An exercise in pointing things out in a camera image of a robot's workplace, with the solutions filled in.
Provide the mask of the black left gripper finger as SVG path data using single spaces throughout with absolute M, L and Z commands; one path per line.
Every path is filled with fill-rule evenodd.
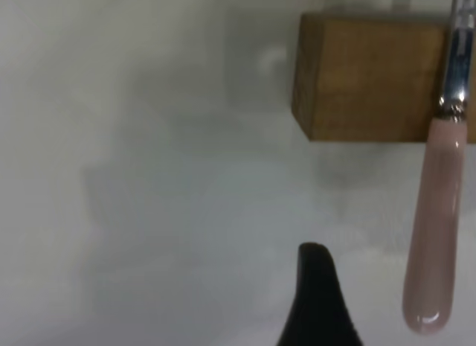
M 318 243 L 298 249 L 297 286 L 279 345 L 362 345 L 350 318 L 329 250 Z

